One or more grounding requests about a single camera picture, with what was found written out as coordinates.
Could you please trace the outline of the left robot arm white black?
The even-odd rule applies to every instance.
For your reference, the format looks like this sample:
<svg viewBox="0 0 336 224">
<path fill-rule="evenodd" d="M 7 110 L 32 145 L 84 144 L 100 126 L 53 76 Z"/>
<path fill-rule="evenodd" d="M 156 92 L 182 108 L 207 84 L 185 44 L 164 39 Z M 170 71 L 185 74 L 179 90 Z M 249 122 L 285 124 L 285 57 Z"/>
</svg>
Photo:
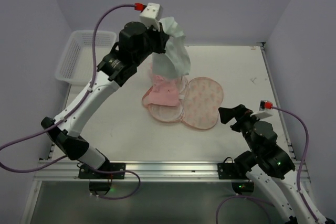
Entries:
<svg viewBox="0 0 336 224">
<path fill-rule="evenodd" d="M 95 67 L 94 77 L 78 96 L 57 116 L 42 120 L 49 138 L 70 160 L 78 160 L 94 170 L 108 170 L 108 158 L 80 134 L 104 101 L 136 74 L 138 66 L 151 53 L 165 52 L 168 39 L 161 23 L 157 27 L 146 27 L 141 22 L 127 23 L 119 33 L 119 40 Z"/>
</svg>

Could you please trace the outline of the pink bra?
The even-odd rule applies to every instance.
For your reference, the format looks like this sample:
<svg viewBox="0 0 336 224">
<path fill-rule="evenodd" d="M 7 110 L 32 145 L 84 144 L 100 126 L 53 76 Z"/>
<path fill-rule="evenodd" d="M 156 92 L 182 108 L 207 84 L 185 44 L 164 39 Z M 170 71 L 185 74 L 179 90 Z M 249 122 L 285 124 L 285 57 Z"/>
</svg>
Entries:
<svg viewBox="0 0 336 224">
<path fill-rule="evenodd" d="M 148 94 L 149 104 L 178 106 L 181 80 L 181 78 L 166 80 L 162 76 L 154 75 L 152 89 Z"/>
</svg>

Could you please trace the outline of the light green bra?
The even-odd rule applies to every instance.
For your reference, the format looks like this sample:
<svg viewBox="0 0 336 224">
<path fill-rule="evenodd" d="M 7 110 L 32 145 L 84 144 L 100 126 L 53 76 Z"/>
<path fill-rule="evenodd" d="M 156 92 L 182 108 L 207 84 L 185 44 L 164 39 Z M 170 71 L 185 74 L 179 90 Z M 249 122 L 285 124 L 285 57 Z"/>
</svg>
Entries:
<svg viewBox="0 0 336 224">
<path fill-rule="evenodd" d="M 185 48 L 185 34 L 174 17 L 160 19 L 163 31 L 169 35 L 165 45 L 165 53 L 152 54 L 152 72 L 166 80 L 177 79 L 189 75 L 190 57 Z"/>
</svg>

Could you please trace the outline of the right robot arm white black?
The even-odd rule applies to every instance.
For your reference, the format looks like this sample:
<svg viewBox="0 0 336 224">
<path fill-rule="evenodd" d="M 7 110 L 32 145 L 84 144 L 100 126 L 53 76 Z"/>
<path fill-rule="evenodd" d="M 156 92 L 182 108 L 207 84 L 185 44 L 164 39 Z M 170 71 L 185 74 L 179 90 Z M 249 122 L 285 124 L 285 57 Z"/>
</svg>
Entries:
<svg viewBox="0 0 336 224">
<path fill-rule="evenodd" d="M 248 151 L 234 159 L 234 171 L 260 188 L 284 223 L 333 223 L 304 189 L 300 180 L 303 165 L 295 166 L 289 154 L 277 144 L 278 135 L 272 124 L 264 120 L 274 108 L 271 102 L 263 100 L 257 112 L 242 104 L 218 109 L 221 123 L 235 119 L 231 130 L 241 133 L 249 146 Z"/>
</svg>

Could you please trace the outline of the floral mesh laundry bag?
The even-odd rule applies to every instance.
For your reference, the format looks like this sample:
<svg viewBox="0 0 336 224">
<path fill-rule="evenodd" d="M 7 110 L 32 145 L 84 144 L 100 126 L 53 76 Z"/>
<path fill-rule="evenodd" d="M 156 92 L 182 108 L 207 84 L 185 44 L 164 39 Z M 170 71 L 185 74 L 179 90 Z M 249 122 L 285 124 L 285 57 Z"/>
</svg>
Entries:
<svg viewBox="0 0 336 224">
<path fill-rule="evenodd" d="M 149 104 L 148 94 L 142 98 L 142 105 L 158 121 L 163 123 L 182 122 L 197 130 L 209 130 L 218 121 L 218 108 L 223 99 L 222 86 L 207 77 L 198 77 L 190 81 L 180 77 L 178 106 L 162 106 Z"/>
</svg>

